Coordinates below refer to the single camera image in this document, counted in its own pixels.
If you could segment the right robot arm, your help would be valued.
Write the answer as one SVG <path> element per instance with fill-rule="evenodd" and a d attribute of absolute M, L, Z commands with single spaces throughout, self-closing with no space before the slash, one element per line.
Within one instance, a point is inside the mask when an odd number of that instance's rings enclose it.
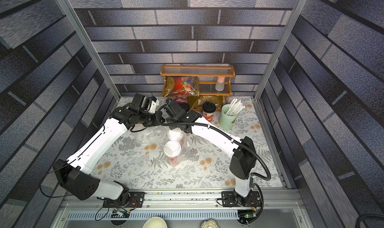
<path fill-rule="evenodd" d="M 251 170 L 257 160 L 253 141 L 248 137 L 241 139 L 224 132 L 195 111 L 181 110 L 174 113 L 167 109 L 166 112 L 169 115 L 167 122 L 172 128 L 180 128 L 186 133 L 206 139 L 231 158 L 229 169 L 236 178 L 235 192 L 243 198 L 247 197 L 251 191 Z"/>

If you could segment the patterned round object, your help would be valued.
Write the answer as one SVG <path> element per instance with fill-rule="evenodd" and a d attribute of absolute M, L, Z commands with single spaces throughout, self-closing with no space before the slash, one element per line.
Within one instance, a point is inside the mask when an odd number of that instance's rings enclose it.
<path fill-rule="evenodd" d="M 217 223 L 217 221 L 210 219 L 210 220 L 204 221 L 201 224 L 200 228 L 220 228 L 220 226 Z"/>

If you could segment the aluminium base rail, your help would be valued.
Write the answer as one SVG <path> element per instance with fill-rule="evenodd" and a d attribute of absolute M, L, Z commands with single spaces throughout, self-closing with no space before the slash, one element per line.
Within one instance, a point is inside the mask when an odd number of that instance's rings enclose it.
<path fill-rule="evenodd" d="M 64 227 L 71 221 L 106 222 L 113 227 L 160 217 L 165 221 L 234 220 L 255 218 L 264 221 L 293 221 L 305 227 L 307 212 L 297 190 L 264 188 L 262 195 L 253 191 L 250 203 L 241 205 L 232 190 L 146 190 L 134 191 L 135 201 L 126 208 L 107 207 L 102 201 L 87 202 L 69 199 L 60 207 L 54 227 Z"/>

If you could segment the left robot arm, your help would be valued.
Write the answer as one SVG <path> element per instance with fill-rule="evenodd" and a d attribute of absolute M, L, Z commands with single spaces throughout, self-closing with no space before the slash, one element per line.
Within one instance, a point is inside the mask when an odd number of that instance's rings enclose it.
<path fill-rule="evenodd" d="M 136 124 L 157 125 L 156 114 L 143 110 L 116 108 L 100 130 L 77 152 L 64 160 L 57 160 L 53 169 L 59 185 L 77 197 L 111 200 L 123 206 L 131 200 L 129 188 L 119 182 L 109 182 L 91 176 L 94 166 L 110 146 Z"/>

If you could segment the red floral milk tea cup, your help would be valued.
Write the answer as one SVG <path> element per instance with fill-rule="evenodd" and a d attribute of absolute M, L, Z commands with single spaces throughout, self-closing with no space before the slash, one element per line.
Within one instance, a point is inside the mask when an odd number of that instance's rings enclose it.
<path fill-rule="evenodd" d="M 179 142 L 182 145 L 185 140 L 185 134 L 180 128 L 176 128 L 168 131 L 168 138 L 171 141 Z"/>

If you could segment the wooden shelf rack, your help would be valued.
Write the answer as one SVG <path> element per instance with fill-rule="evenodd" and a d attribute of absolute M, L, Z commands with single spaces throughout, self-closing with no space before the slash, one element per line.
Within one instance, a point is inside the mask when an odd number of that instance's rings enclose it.
<path fill-rule="evenodd" d="M 192 105 L 200 96 L 222 97 L 222 104 L 232 95 L 233 66 L 163 65 L 163 97 L 192 97 Z"/>

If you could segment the gold fruit snack bag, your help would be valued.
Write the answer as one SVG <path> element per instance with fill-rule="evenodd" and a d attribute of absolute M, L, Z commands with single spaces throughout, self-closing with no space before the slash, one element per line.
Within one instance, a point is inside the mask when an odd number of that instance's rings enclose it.
<path fill-rule="evenodd" d="M 224 98 L 223 96 L 194 96 L 194 97 L 188 97 L 188 104 L 190 106 L 190 109 L 196 110 L 196 111 L 202 111 L 204 103 L 208 101 L 216 105 L 217 111 L 220 111 L 223 103 Z"/>

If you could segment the white round bowl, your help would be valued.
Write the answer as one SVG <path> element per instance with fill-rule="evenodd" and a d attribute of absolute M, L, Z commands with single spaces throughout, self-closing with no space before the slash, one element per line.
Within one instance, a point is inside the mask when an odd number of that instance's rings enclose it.
<path fill-rule="evenodd" d="M 167 227 L 168 227 L 168 225 L 165 222 L 165 220 L 163 220 L 160 217 L 150 218 L 143 225 L 143 228 L 167 228 Z"/>

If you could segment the pink snack packet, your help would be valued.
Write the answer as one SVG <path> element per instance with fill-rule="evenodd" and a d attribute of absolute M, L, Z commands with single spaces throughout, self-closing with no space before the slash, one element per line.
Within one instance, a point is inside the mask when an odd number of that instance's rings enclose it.
<path fill-rule="evenodd" d="M 173 97 L 173 100 L 176 101 L 179 105 L 189 103 L 189 97 L 187 96 Z"/>

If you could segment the translucent plastic carrier bag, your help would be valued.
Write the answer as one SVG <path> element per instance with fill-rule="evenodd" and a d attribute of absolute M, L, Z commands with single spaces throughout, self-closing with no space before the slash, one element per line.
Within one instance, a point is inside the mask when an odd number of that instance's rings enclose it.
<path fill-rule="evenodd" d="M 146 128 L 137 136 L 138 141 L 144 146 L 161 149 L 161 155 L 165 155 L 172 167 L 185 161 L 190 154 L 190 145 L 187 135 L 180 128 L 171 130 L 169 127 L 156 126 Z"/>

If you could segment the pink capped white bottle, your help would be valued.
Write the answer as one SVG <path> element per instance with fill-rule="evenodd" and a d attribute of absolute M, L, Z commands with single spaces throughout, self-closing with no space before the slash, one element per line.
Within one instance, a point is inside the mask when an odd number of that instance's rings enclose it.
<path fill-rule="evenodd" d="M 224 88 L 225 88 L 225 79 L 226 79 L 226 77 L 224 77 L 224 76 L 217 77 L 217 81 L 216 81 L 216 85 L 215 85 L 216 91 L 222 92 L 224 90 Z"/>

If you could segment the red snack bag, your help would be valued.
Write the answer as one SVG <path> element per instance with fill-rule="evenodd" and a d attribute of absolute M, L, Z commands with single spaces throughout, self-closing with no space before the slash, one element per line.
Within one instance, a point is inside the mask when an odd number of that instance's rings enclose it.
<path fill-rule="evenodd" d="M 200 94 L 199 78 L 196 76 L 176 76 L 173 96 L 198 96 Z"/>

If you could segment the green plastic straw cup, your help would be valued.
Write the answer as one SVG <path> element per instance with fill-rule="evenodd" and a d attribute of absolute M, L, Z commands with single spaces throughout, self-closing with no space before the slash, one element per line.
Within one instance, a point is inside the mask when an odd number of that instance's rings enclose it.
<path fill-rule="evenodd" d="M 239 115 L 239 113 L 232 116 L 227 115 L 227 111 L 229 110 L 229 108 L 230 108 L 230 104 L 226 104 L 222 107 L 222 111 L 219 119 L 219 125 L 223 130 L 232 129 Z"/>

